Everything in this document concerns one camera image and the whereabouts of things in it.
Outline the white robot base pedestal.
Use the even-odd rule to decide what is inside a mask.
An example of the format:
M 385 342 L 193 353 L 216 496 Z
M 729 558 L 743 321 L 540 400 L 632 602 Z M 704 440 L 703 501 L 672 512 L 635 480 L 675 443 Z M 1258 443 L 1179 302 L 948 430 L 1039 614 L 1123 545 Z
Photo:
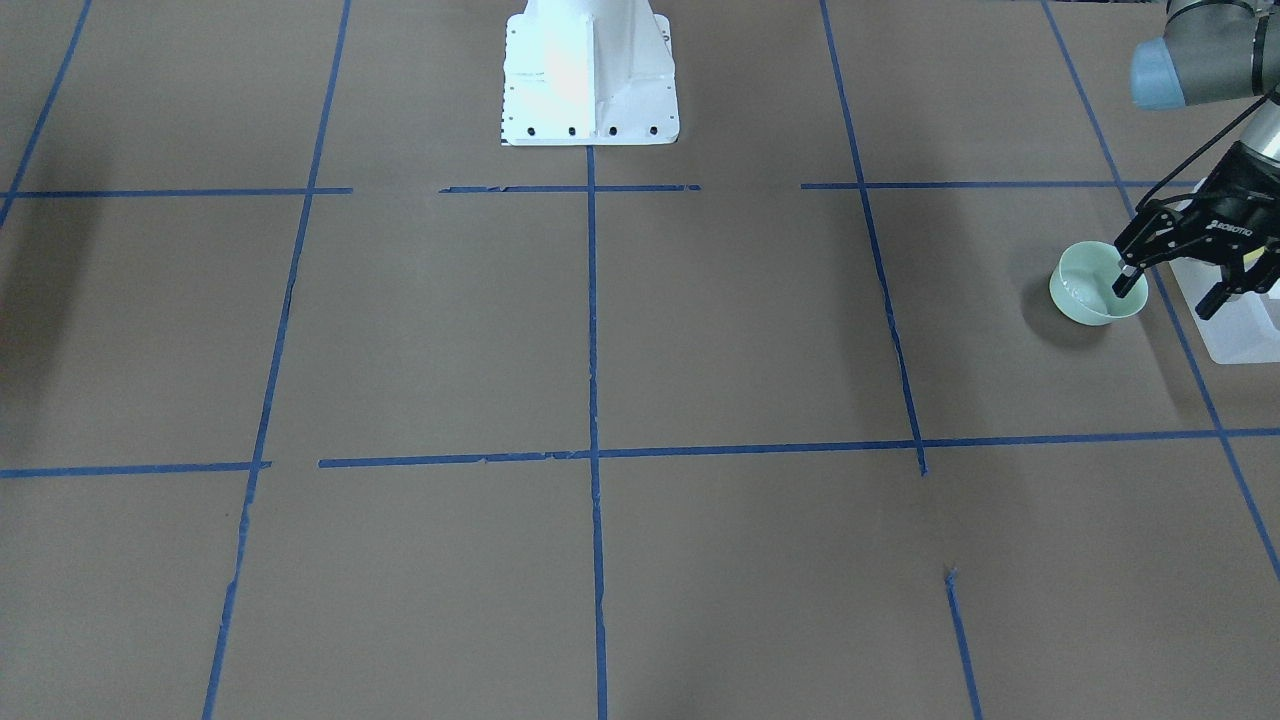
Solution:
M 504 41 L 503 145 L 678 141 L 671 23 L 649 1 L 529 1 Z

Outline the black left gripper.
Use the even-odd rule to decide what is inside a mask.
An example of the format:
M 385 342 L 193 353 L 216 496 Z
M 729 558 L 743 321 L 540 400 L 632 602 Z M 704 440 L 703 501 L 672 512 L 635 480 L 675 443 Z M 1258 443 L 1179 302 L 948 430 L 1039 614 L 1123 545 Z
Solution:
M 1270 292 L 1279 279 L 1277 161 L 1234 142 L 1184 209 L 1143 206 L 1114 247 L 1121 263 L 1111 284 L 1117 299 L 1172 251 L 1221 266 L 1221 279 L 1196 305 L 1202 320 L 1236 296 Z

